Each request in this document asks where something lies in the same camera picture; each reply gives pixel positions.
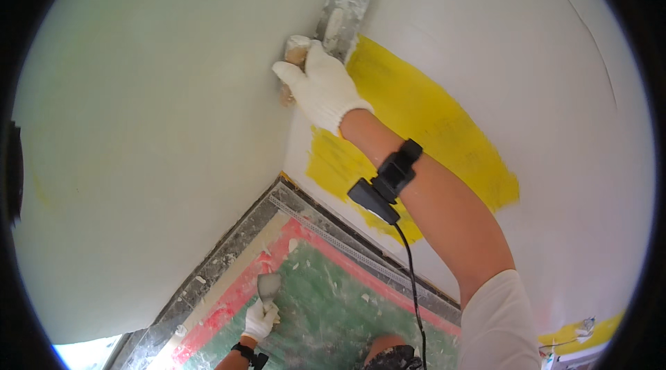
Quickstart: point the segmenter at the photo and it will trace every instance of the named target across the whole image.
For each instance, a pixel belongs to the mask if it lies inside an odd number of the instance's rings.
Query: plastering trowel
[[[282,286],[282,276],[279,274],[263,274],[256,277],[256,291],[264,304],[264,312],[278,295],[280,286]]]
[[[314,33],[321,41],[326,53],[345,64],[354,46],[354,39],[366,14],[370,0],[326,0]],[[295,35],[287,39],[284,60],[304,69],[305,58],[310,48],[307,36]],[[280,103],[287,107],[294,102],[289,87],[282,85]]]

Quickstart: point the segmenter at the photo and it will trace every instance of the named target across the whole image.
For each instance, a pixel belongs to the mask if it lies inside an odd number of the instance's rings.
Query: person
[[[374,116],[342,63],[327,55],[319,41],[312,41],[305,72],[287,62],[272,69],[312,124],[353,143],[375,167],[403,144],[405,138]],[[458,281],[458,368],[540,369],[529,299],[499,224],[477,195],[427,151],[414,163],[416,175],[400,199]],[[273,313],[264,315],[261,304],[249,308],[240,343],[254,349],[271,332]],[[248,360],[232,351],[216,370],[247,367]],[[364,363],[368,370],[420,367],[421,358],[397,335],[376,339]]]

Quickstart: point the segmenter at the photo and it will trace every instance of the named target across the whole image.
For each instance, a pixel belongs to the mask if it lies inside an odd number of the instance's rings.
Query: yellow primer
[[[615,330],[617,330],[617,327],[620,325],[620,321],[622,321],[623,315],[624,312],[621,312],[610,319],[606,319],[605,321],[597,321],[594,325],[594,332],[592,333],[592,336],[584,343],[580,343],[578,341],[570,342],[571,340],[576,340],[578,337],[576,329],[580,328],[581,324],[583,323],[582,321],[565,325],[558,332],[540,335],[539,342],[542,345],[563,344],[554,347],[554,352],[558,355],[571,354],[577,351],[595,347],[599,344],[603,344],[606,341],[609,341],[612,338]]]
[[[368,38],[359,36],[347,71],[358,93],[375,115],[403,138],[458,175],[495,212],[520,197],[518,179],[504,165],[495,147],[447,92],[407,62]],[[360,177],[376,174],[370,161],[350,142],[327,130],[312,128],[306,175],[342,201]],[[356,205],[369,227],[401,241],[395,229]],[[396,206],[407,241],[423,237],[405,210]]]

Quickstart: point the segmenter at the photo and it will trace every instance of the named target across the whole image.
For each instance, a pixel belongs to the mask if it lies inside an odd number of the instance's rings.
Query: white sleeve
[[[537,334],[520,276],[505,270],[485,282],[462,313],[459,370],[541,368]]]

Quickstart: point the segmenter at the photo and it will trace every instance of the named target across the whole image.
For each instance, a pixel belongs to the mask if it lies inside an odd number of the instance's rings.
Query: knit glove
[[[319,41],[312,41],[305,73],[287,62],[273,64],[273,72],[289,86],[296,103],[312,124],[335,135],[349,111],[365,108],[374,113],[370,103],[358,95],[344,65],[325,53]]]
[[[278,307],[274,303],[264,304],[261,299],[257,299],[253,306],[248,308],[245,315],[245,331],[243,335],[253,338],[254,341],[260,343],[264,338],[268,337],[273,329],[274,322],[280,322],[278,316]]]

